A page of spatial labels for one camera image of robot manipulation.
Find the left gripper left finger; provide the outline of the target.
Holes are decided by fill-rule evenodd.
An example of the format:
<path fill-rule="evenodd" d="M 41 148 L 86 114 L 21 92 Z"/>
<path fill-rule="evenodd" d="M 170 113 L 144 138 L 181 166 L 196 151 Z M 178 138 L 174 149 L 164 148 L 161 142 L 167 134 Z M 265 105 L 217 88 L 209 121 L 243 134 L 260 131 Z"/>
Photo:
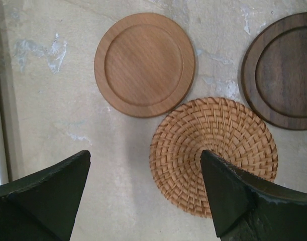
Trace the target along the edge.
<path fill-rule="evenodd" d="M 83 150 L 0 185 L 0 240 L 70 240 L 90 158 Z"/>

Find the dark walnut round coaster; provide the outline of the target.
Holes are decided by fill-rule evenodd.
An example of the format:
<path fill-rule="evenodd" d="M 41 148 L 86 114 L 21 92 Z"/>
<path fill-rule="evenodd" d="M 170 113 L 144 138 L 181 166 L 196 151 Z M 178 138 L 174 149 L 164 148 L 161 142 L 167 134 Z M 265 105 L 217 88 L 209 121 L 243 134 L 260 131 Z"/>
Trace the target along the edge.
<path fill-rule="evenodd" d="M 307 12 L 266 27 L 241 66 L 244 97 L 256 114 L 287 130 L 307 130 Z"/>

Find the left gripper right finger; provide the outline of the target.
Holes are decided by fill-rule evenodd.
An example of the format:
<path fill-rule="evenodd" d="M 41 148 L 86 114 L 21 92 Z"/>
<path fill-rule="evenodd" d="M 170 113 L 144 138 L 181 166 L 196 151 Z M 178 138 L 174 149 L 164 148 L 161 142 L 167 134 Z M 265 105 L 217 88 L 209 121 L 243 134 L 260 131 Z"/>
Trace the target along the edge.
<path fill-rule="evenodd" d="M 209 150 L 200 157 L 221 240 L 307 240 L 307 193 L 245 171 Z"/>

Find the light wood round coaster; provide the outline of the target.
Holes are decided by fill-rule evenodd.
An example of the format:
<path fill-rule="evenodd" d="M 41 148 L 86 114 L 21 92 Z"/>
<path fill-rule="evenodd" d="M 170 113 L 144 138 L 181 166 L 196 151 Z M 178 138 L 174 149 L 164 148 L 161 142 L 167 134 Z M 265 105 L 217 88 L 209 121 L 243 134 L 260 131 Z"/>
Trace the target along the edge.
<path fill-rule="evenodd" d="M 113 24 L 100 40 L 94 76 L 105 100 L 133 117 L 162 115 L 187 96 L 195 53 L 185 30 L 156 13 L 137 13 Z"/>

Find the woven rattan coaster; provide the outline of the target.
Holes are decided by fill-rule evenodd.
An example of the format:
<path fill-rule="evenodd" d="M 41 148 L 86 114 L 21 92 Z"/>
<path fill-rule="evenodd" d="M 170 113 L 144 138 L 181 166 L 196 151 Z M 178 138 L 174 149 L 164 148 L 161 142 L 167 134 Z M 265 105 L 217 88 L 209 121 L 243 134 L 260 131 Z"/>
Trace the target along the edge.
<path fill-rule="evenodd" d="M 278 153 L 265 122 L 251 109 L 227 98 L 198 98 L 172 111 L 151 142 L 153 180 L 173 205 L 210 218 L 200 166 L 203 150 L 267 181 L 274 181 Z"/>

